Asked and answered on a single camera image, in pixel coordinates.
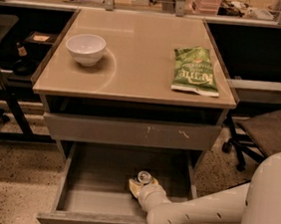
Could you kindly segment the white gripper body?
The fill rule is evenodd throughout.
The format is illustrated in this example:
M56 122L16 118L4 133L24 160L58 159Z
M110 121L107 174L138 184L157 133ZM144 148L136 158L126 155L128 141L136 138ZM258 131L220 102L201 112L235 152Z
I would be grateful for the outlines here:
M144 212L148 213L162 203L170 203L162 186L149 184L141 188L139 193L139 205Z

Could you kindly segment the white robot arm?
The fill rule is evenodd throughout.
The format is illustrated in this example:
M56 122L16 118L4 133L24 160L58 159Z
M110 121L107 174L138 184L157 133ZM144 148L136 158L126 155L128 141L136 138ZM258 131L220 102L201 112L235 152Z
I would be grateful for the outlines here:
M146 224L281 224L281 152L268 156L250 182L174 203L156 178L142 171L129 182Z

